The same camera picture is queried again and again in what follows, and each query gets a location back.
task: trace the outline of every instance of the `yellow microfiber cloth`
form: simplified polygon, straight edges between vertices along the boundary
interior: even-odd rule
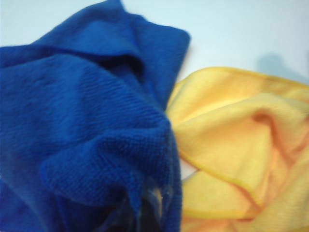
[[[194,72],[170,97],[182,232],[309,232],[309,86],[233,68]]]

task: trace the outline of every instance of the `blue towel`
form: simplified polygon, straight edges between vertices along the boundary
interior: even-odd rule
[[[164,110],[188,43],[108,0],[2,47],[0,231],[91,232],[125,197],[137,215],[147,178],[161,189],[163,231],[179,231]]]

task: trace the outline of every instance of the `cloth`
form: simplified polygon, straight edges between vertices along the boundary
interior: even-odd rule
[[[167,115],[182,159],[182,232],[309,231],[309,86],[233,68],[179,82]]]
[[[181,181],[164,114],[189,43],[108,0],[1,55],[0,231],[90,232],[144,180],[162,231],[179,230]]]

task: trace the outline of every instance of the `white surface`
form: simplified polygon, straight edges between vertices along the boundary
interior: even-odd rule
[[[100,0],[1,0],[1,46],[28,44]],[[309,84],[309,0],[123,0],[148,20],[182,28],[191,45],[179,79],[232,66]],[[194,169],[182,165],[183,178]]]

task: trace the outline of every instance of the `yellow stitched hem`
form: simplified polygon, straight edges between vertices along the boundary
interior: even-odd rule
[[[242,181],[239,181],[237,179],[234,178],[230,178],[226,175],[217,173],[211,169],[205,168],[203,165],[201,165],[198,161],[192,159],[190,156],[186,155],[185,152],[183,152],[179,147],[178,147],[178,151],[180,153],[181,158],[183,158],[185,161],[187,161],[188,163],[190,163],[191,165],[193,165],[194,167],[220,179],[223,180],[225,182],[231,182],[232,184],[235,184],[239,187],[242,187],[243,189],[247,190],[249,195],[251,196],[251,198],[253,199],[253,201],[256,203],[256,205],[258,206],[258,208],[261,208],[263,206],[263,202],[256,196],[256,194],[254,193],[253,189],[251,189],[249,186],[247,186],[247,184],[243,183]]]

